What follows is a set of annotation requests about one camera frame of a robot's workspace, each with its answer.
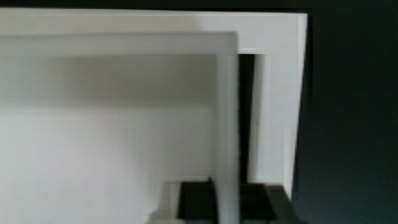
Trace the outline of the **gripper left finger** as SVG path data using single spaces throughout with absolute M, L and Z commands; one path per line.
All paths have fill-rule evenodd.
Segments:
M 217 223 L 217 199 L 212 182 L 182 183 L 178 218 L 185 224 Z

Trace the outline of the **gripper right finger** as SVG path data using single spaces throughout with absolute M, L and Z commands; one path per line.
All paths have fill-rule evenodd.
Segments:
M 308 224 L 281 185 L 249 183 L 240 186 L 240 218 L 240 224 Z

